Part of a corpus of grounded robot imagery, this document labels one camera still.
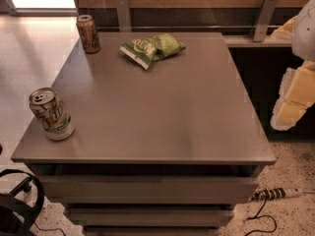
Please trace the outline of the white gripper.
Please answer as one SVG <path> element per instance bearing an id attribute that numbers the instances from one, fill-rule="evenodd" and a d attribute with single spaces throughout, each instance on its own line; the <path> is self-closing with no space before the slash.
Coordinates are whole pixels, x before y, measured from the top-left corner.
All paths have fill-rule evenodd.
<path id="1" fill-rule="evenodd" d="M 309 0 L 299 14 L 275 29 L 272 39 L 291 39 L 291 50 L 304 61 L 315 61 L 315 0 Z M 315 103 L 315 62 L 304 62 L 297 69 L 287 68 L 279 98 L 273 109 L 271 126 L 278 131 L 294 127 Z"/>

